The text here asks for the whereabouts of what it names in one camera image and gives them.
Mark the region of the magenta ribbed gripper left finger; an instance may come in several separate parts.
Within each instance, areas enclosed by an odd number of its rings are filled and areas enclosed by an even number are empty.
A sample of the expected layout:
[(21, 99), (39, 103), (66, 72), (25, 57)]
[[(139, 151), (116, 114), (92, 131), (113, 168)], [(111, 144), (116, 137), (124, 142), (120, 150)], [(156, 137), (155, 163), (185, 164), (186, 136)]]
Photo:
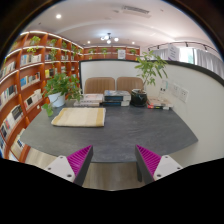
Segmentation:
[(85, 180), (91, 159), (93, 146), (84, 147), (69, 156), (58, 156), (45, 170), (65, 180), (82, 186)]

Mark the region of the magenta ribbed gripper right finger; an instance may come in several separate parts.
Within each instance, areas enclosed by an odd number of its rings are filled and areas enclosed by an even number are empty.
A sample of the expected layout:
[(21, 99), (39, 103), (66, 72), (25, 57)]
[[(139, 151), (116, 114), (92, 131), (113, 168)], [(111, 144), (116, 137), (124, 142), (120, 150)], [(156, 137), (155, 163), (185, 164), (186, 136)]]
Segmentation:
[(182, 169), (169, 155), (160, 156), (140, 145), (135, 146), (138, 179), (152, 183)]

